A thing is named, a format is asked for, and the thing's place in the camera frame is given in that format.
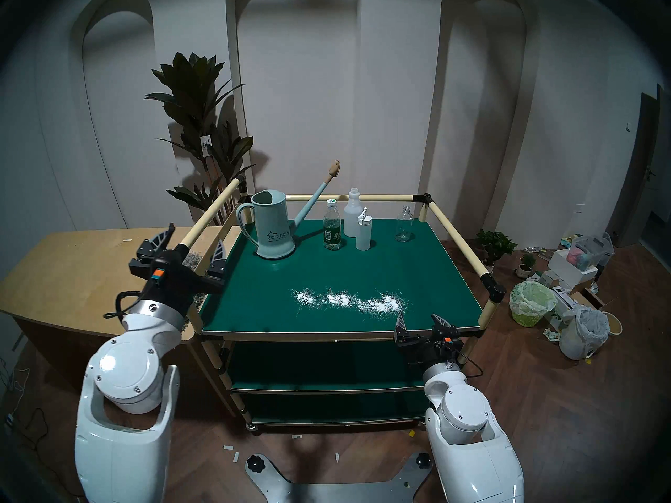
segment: artmate logo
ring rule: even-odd
[[[273,243],[273,242],[278,242],[278,241],[280,241],[281,239],[284,239],[284,238],[287,237],[288,235],[289,235],[289,231],[282,232],[281,234],[278,234],[278,233],[275,233],[275,232],[273,232],[273,231],[270,231],[270,232],[267,234],[266,237],[268,238],[268,243]]]

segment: green trash can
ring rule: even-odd
[[[522,281],[510,292],[513,319],[527,328],[534,326],[556,305],[557,299],[552,290],[536,281]]]

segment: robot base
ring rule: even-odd
[[[270,460],[261,454],[250,456],[245,470],[267,501],[272,503],[412,503],[432,467],[433,462],[427,453],[415,453],[388,482],[309,485],[286,481]]]

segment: light blue watering can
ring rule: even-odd
[[[279,260],[294,251],[296,248],[293,241],[294,232],[307,216],[307,213],[310,212],[317,198],[324,192],[331,179],[337,176],[339,171],[340,162],[336,160],[331,165],[326,180],[323,181],[291,223],[289,223],[289,216],[286,214],[286,194],[275,189],[266,189],[256,193],[252,196],[251,203],[243,203],[237,206],[236,217],[240,230],[247,239],[256,245],[256,253],[259,256],[267,260]],[[242,220],[244,209],[254,211],[254,225],[256,226],[258,241],[252,238],[245,229]]]

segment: wooden floor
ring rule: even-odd
[[[458,251],[448,251],[484,304],[486,293],[475,273],[468,271]],[[517,282],[515,259],[503,258],[495,270],[508,291]],[[643,247],[633,245],[617,250],[599,284],[600,297],[612,300],[608,311],[620,319],[624,332],[611,337],[591,364],[566,359],[543,337],[541,324],[519,327],[510,316],[507,298],[472,354],[484,369],[484,376],[472,384],[488,397],[517,452],[527,503],[650,501],[632,496],[640,496],[656,476],[651,466],[668,461],[668,449],[661,460],[658,449],[671,410],[671,275]],[[32,368],[19,421],[28,423],[33,409],[43,408],[50,432],[40,443],[42,459],[58,470],[70,491],[81,494],[73,449],[78,394],[30,345],[19,365]],[[16,400],[13,394],[5,397],[5,412]],[[194,411],[196,405],[204,406],[205,412]],[[36,418],[26,432],[35,438],[43,429]],[[207,390],[182,385],[165,501],[265,501],[244,471],[244,460],[252,453],[271,458],[290,481],[344,483],[389,479],[413,452],[430,451],[421,427],[415,437],[409,436],[409,429],[345,431],[311,434],[309,429],[289,429],[254,437],[228,418]],[[292,439],[292,433],[302,438]],[[224,450],[224,445],[235,449]],[[236,451],[240,461],[233,463]],[[444,501],[435,470],[415,501]]]

